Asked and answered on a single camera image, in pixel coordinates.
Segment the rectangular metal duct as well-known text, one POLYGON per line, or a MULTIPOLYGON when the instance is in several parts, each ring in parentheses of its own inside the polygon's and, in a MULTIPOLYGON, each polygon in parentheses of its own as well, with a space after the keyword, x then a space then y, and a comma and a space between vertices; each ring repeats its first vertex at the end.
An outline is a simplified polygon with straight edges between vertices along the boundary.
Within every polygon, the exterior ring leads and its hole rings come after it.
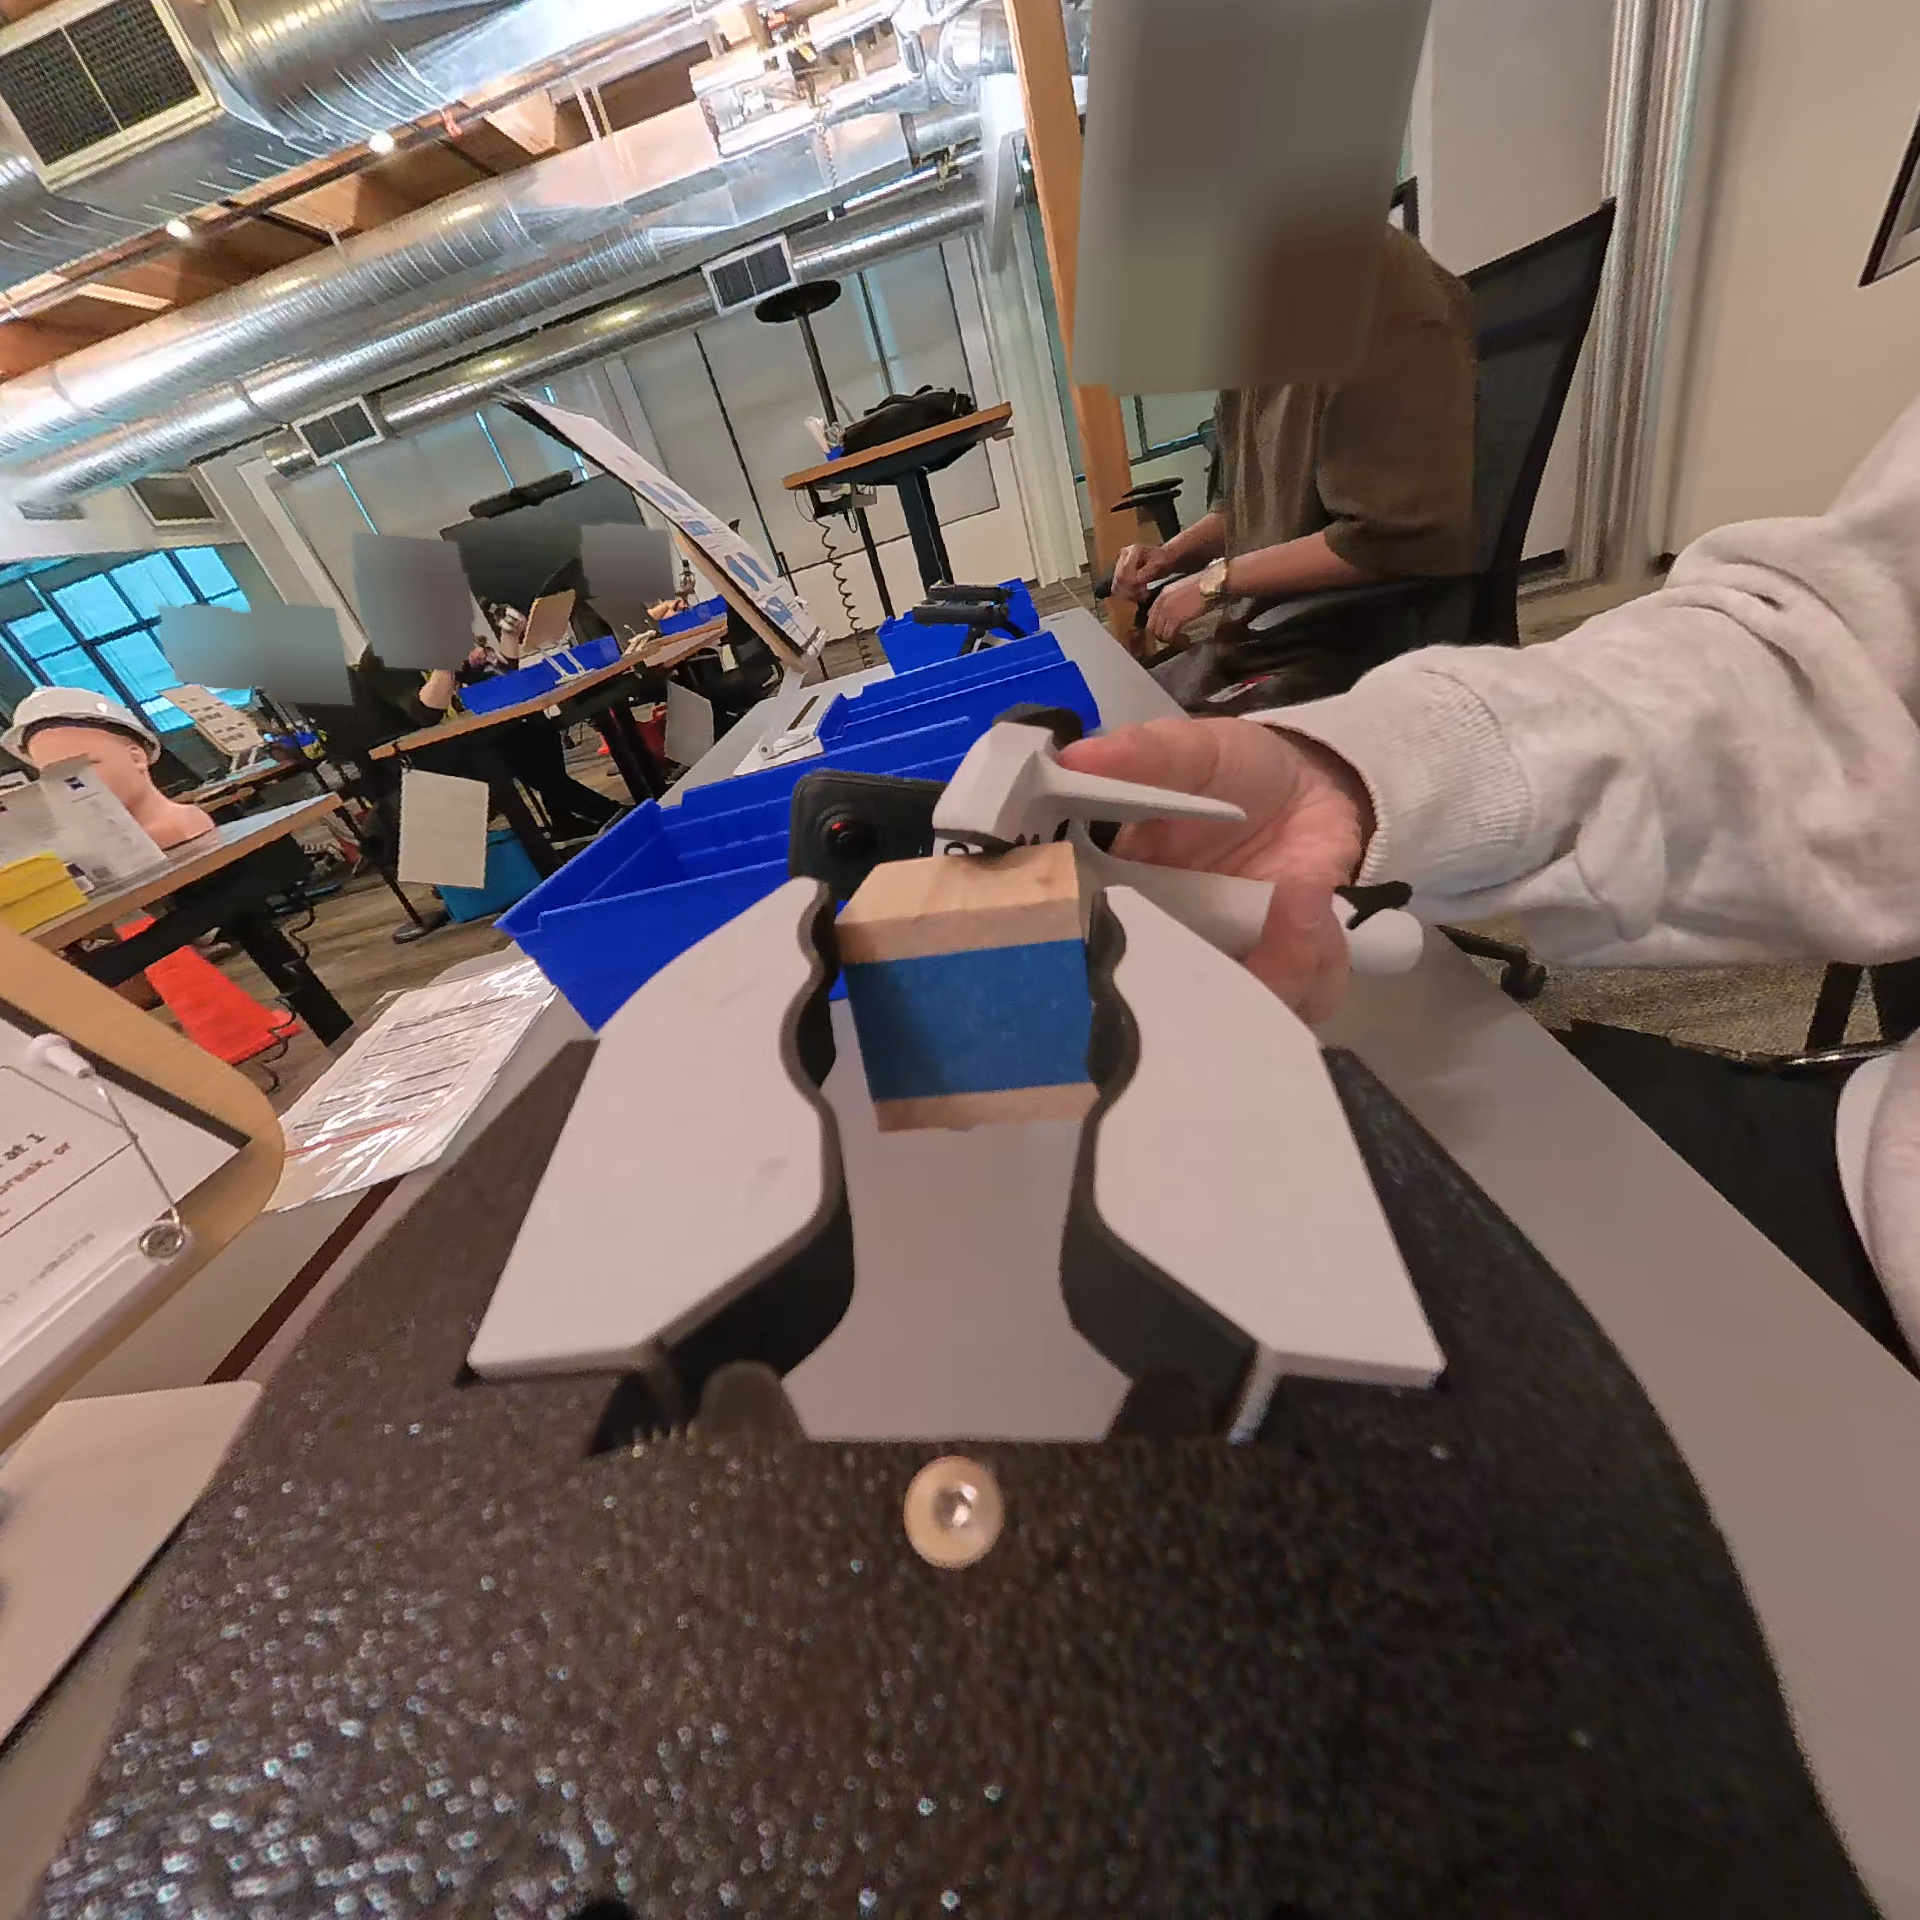
POLYGON ((674 212, 719 192, 721 222, 733 229, 768 210, 839 204, 981 142, 983 88, 948 101, 930 83, 930 71, 889 69, 730 131, 719 131, 709 101, 699 101, 523 166, 495 185, 500 204, 525 218, 609 206, 674 212))

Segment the instruction board on stand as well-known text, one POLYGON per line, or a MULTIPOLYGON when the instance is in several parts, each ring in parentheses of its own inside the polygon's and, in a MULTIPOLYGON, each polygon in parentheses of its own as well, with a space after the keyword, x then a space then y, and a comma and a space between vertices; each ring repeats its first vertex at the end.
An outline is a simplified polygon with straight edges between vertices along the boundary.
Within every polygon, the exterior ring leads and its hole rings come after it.
POLYGON ((262 1390, 186 1386, 108 1398, 92 1415, 55 1409, 266 1210, 286 1142, 248 1077, 18 930, 3 930, 7 1004, 248 1138, 186 1202, 196 1250, 183 1273, 95 1337, 31 1424, 3 1429, 3 1737, 15 1741, 179 1533, 262 1390))

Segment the black backpack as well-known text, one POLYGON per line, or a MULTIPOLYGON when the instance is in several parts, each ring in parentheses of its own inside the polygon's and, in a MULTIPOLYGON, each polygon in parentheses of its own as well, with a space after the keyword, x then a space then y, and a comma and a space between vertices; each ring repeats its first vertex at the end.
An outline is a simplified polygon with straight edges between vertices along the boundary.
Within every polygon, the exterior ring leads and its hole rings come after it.
POLYGON ((907 396, 884 396, 866 414, 847 421, 839 454, 854 462, 855 454, 964 421, 974 413, 976 402, 964 389, 920 387, 907 396))

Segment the person's right hand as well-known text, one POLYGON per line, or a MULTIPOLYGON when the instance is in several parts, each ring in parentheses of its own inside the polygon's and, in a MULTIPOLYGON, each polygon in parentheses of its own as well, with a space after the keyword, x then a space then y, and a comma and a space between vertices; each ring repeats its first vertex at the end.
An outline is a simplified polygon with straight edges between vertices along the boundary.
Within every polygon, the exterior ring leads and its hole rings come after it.
POLYGON ((1270 914, 1243 967, 1303 1021, 1334 1019, 1349 985, 1336 889, 1359 878, 1375 813, 1331 747, 1243 720, 1159 720, 1062 752, 1086 776, 1236 803, 1240 824, 1146 820, 1116 832, 1122 858, 1266 883, 1270 914))

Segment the person's right forearm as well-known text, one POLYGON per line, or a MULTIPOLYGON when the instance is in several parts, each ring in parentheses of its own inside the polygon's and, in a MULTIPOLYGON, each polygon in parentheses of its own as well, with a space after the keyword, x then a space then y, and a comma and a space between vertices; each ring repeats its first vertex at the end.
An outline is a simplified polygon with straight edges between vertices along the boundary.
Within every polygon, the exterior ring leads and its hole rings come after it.
POLYGON ((1587 967, 1916 956, 1916 406, 1829 513, 1695 540, 1551 644, 1431 647, 1259 726, 1371 795, 1362 875, 1587 967))

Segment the black monitor screen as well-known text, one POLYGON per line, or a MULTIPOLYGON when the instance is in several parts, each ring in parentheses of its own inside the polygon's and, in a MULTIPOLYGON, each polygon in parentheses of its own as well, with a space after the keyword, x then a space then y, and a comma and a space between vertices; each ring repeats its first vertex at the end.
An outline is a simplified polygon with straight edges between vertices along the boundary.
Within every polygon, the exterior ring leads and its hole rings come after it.
POLYGON ((551 474, 490 507, 440 532, 484 600, 520 606, 572 589, 609 617, 643 617, 679 589, 674 532, 643 521, 636 493, 614 478, 551 474))

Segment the printed instruction poster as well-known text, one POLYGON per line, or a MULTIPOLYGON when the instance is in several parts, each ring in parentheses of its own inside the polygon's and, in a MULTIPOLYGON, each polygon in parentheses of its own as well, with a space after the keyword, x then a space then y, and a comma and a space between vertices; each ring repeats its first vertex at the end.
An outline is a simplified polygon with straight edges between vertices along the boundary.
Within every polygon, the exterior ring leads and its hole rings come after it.
POLYGON ((248 1138, 3 1005, 3 1429, 196 1250, 186 1202, 248 1138))

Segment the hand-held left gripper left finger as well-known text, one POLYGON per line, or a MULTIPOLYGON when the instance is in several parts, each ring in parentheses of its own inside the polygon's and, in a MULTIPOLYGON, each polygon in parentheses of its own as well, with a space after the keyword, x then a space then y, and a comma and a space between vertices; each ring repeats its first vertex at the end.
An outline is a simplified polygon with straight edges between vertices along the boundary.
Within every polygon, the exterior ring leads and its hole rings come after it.
POLYGON ((795 1373, 855 1291, 835 905, 792 878, 649 975, 593 1050, 467 1348, 478 1381, 633 1377, 669 1419, 795 1373))

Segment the white labelled box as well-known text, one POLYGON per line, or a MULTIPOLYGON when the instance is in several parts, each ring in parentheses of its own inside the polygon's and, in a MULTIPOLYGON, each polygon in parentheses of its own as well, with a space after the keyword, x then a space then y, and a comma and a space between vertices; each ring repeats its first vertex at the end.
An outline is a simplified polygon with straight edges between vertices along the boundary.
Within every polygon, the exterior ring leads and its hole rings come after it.
POLYGON ((55 762, 3 789, 3 865, 58 856, 88 884, 119 884, 166 861, 92 759, 55 762))

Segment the black floor lamp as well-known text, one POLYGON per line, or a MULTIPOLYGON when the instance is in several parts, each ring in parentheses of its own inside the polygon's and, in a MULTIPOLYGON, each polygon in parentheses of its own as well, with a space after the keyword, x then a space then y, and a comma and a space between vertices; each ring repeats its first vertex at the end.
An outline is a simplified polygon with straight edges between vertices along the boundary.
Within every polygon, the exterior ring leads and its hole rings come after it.
POLYGON ((812 372, 812 389, 822 402, 822 419, 833 430, 839 430, 849 421, 849 414, 839 407, 835 391, 829 387, 829 372, 827 372, 827 364, 821 354, 821 336, 812 331, 812 319, 822 309, 829 309, 839 298, 844 298, 844 281, 822 278, 822 281, 788 284, 755 305, 758 323, 800 331, 804 357, 812 372))

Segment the black-framed picture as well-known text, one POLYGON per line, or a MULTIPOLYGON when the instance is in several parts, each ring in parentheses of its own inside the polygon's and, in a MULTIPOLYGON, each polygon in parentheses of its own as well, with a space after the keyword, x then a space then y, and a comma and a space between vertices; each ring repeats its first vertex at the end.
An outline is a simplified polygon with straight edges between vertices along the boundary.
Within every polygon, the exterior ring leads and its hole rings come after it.
POLYGON ((1907 145, 1890 198, 1869 248, 1858 286, 1871 286, 1916 266, 1916 134, 1907 145))

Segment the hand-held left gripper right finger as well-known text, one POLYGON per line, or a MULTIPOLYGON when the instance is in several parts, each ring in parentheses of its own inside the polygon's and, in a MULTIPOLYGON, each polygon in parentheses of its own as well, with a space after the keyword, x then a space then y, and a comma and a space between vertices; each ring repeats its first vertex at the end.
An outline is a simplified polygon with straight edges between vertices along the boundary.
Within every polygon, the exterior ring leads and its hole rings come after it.
POLYGON ((1289 1377, 1434 1389, 1448 1360, 1323 1044, 1137 889, 1090 908, 1090 1114, 1062 1239, 1075 1332, 1248 1444, 1289 1377))

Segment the white roll-up banner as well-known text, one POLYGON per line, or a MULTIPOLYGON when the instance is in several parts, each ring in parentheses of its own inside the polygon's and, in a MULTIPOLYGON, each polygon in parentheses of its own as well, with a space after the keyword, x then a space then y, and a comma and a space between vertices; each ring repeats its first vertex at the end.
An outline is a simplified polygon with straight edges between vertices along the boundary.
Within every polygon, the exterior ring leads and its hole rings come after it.
POLYGON ((781 661, 792 681, 807 687, 822 678, 822 627, 770 560, 749 545, 744 536, 733 532, 725 519, 602 421, 520 391, 510 391, 503 406, 614 478, 636 504, 668 516, 693 566, 781 661))

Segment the blue-striped wooden cube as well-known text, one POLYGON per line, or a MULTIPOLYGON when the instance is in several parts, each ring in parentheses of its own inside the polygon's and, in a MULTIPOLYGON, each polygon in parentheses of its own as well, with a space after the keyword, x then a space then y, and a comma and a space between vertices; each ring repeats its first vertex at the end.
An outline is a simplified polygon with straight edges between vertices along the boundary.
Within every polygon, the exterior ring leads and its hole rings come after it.
POLYGON ((1086 1120, 1090 967, 1067 843, 883 861, 835 918, 883 1133, 1086 1120))

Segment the laminated instruction sheet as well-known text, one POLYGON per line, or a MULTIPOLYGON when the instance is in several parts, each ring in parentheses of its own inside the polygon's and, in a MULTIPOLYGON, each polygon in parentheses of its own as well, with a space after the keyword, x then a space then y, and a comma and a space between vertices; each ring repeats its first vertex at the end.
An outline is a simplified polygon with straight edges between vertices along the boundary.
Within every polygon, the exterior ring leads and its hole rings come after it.
POLYGON ((557 996, 525 956, 394 996, 280 1114, 268 1207, 361 1196, 439 1163, 557 996))

